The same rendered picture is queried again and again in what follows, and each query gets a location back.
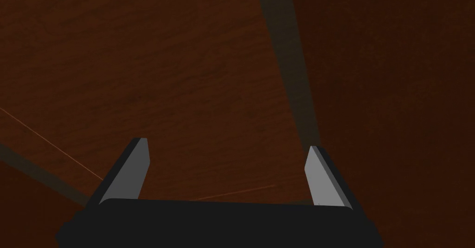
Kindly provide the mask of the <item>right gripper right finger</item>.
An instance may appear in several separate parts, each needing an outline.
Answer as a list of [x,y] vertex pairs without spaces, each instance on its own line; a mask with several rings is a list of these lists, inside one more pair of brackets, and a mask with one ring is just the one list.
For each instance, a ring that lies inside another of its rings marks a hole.
[[362,210],[355,195],[322,147],[309,148],[304,171],[313,205]]

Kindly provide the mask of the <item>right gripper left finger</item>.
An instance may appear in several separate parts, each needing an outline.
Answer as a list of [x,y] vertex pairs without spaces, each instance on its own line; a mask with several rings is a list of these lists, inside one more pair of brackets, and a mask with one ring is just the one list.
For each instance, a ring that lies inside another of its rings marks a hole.
[[87,202],[96,206],[107,199],[137,199],[150,165],[146,138],[133,138]]

